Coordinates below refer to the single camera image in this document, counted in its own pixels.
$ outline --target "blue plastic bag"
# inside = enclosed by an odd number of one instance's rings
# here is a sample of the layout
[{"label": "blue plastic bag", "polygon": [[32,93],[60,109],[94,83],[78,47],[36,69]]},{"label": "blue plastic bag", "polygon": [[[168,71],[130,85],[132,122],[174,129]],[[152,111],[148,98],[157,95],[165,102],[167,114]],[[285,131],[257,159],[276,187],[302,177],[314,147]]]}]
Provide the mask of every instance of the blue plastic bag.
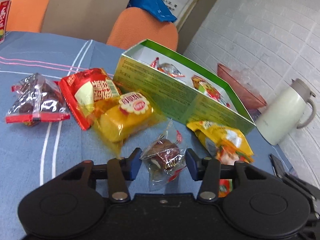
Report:
[{"label": "blue plastic bag", "polygon": [[175,22],[177,20],[162,0],[130,0],[128,7],[144,9],[160,22]]}]

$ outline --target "snack package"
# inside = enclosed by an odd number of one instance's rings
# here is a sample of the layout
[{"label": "snack package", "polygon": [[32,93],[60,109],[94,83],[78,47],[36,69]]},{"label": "snack package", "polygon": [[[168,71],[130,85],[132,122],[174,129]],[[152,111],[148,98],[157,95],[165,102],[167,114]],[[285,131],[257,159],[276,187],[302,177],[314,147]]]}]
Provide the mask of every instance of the snack package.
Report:
[{"label": "snack package", "polygon": [[[253,152],[240,130],[209,121],[190,122],[187,127],[196,134],[211,156],[222,164],[234,165],[236,161],[253,162]],[[232,180],[220,179],[219,197],[225,197],[231,191]]]},{"label": "snack package", "polygon": [[82,130],[90,128],[87,116],[94,111],[97,101],[121,95],[102,68],[92,68],[64,77],[59,86]]},{"label": "snack package", "polygon": [[100,100],[95,104],[94,114],[88,118],[103,141],[117,154],[130,135],[166,119],[142,92]]},{"label": "snack package", "polygon": [[32,126],[39,122],[57,122],[70,119],[58,85],[35,73],[11,87],[19,98],[9,109],[6,123],[23,122]]},{"label": "snack package", "polygon": [[194,75],[191,79],[195,89],[199,90],[207,97],[210,97],[220,104],[230,108],[230,104],[222,97],[219,91],[210,85],[205,79],[196,75]]},{"label": "snack package", "polygon": [[174,78],[185,77],[185,75],[183,75],[174,65],[170,63],[159,64],[158,57],[156,57],[150,66]]},{"label": "snack package", "polygon": [[187,143],[172,120],[166,130],[141,153],[140,159],[149,171],[149,188],[158,190],[174,180],[186,166]]}]

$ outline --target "red bottle label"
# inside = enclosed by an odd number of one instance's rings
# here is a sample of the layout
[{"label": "red bottle label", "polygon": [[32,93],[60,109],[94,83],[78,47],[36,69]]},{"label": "red bottle label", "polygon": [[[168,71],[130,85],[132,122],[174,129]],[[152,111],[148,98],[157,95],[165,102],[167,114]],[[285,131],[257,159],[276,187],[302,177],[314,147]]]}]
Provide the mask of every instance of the red bottle label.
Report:
[{"label": "red bottle label", "polygon": [[0,42],[4,39],[9,5],[10,0],[0,3]]}]

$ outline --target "blue tablecloth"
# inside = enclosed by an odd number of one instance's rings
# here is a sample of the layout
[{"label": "blue tablecloth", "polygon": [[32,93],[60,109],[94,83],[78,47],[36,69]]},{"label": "blue tablecloth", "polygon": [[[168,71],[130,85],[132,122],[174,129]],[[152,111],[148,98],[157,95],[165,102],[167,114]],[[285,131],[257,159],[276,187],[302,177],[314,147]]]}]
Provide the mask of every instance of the blue tablecloth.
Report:
[{"label": "blue tablecloth", "polygon": [[[42,33],[7,33],[0,45],[0,239],[16,240],[24,236],[17,217],[20,200],[30,191],[56,174],[75,164],[91,159],[95,164],[106,163],[113,155],[97,139],[92,130],[81,131],[73,117],[59,123],[41,123],[34,127],[6,124],[4,116],[16,100],[11,86],[32,73],[41,73],[51,80],[59,80],[68,73],[85,68],[102,67],[113,74],[121,49],[95,41]],[[200,156],[207,155],[194,134],[175,122],[176,128],[188,141],[188,147]],[[130,138],[123,147],[127,157],[135,147],[144,148],[165,128],[165,124],[147,129]],[[280,157],[292,170],[280,148],[269,145],[254,129],[247,135],[255,154],[253,165],[273,174],[268,158],[270,153]],[[184,169],[180,176],[165,188],[154,193],[196,194],[201,182],[194,182]],[[137,179],[129,185],[130,194],[148,192],[148,171],[141,166]],[[105,181],[97,182],[97,191],[107,196]]]}]

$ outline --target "orange chair back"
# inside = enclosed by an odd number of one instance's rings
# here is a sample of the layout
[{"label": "orange chair back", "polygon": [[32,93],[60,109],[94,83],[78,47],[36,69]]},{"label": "orange chair back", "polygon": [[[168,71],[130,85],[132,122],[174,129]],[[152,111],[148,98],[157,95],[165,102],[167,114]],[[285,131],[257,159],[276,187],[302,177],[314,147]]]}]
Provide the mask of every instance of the orange chair back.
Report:
[{"label": "orange chair back", "polygon": [[160,22],[147,11],[130,7],[118,17],[107,44],[128,49],[144,39],[155,41],[176,51],[178,31],[173,23]]},{"label": "orange chair back", "polygon": [[7,31],[39,33],[49,0],[12,0]]}]

